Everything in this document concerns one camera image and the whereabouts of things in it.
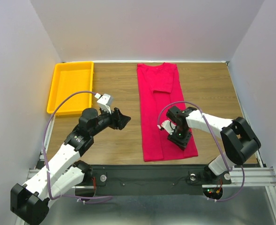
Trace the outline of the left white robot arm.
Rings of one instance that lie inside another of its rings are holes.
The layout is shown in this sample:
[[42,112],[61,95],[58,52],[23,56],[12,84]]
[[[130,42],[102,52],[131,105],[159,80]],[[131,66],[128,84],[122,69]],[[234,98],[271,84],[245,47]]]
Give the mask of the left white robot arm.
[[118,108],[112,112],[87,108],[53,158],[23,185],[10,191],[10,210],[30,225],[39,225],[51,205],[76,184],[89,184],[91,167],[80,157],[93,145],[94,136],[110,127],[122,130],[131,120]]

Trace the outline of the yellow plastic tray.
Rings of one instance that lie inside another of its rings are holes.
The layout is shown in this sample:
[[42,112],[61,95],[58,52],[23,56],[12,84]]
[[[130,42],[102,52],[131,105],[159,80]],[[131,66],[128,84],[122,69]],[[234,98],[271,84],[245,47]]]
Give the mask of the yellow plastic tray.
[[[47,113],[52,114],[54,110],[71,94],[79,91],[92,91],[94,74],[94,62],[65,62],[55,65]],[[86,108],[92,106],[92,94],[82,93],[71,97],[55,113],[59,115],[81,114]]]

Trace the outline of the red t shirt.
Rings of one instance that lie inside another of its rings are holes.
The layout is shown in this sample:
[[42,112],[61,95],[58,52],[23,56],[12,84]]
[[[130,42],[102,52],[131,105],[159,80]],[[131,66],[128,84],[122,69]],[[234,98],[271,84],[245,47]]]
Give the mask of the red t shirt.
[[159,66],[137,65],[137,80],[140,97],[142,151],[145,162],[169,161],[198,156],[194,139],[181,150],[167,139],[168,133],[158,125],[167,120],[162,109],[176,102],[185,109],[177,65],[163,63]]

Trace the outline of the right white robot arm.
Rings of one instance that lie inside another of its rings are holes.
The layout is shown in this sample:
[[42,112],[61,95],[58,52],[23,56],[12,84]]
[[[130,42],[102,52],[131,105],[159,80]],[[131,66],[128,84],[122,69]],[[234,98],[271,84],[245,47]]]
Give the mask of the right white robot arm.
[[184,150],[192,138],[192,129],[210,133],[214,140],[221,139],[223,147],[220,155],[204,167],[201,178],[214,183],[220,175],[236,165],[242,166],[256,151],[261,142],[246,119],[224,119],[203,113],[194,107],[180,110],[171,107],[166,114],[167,120],[159,125],[168,133],[168,140]]

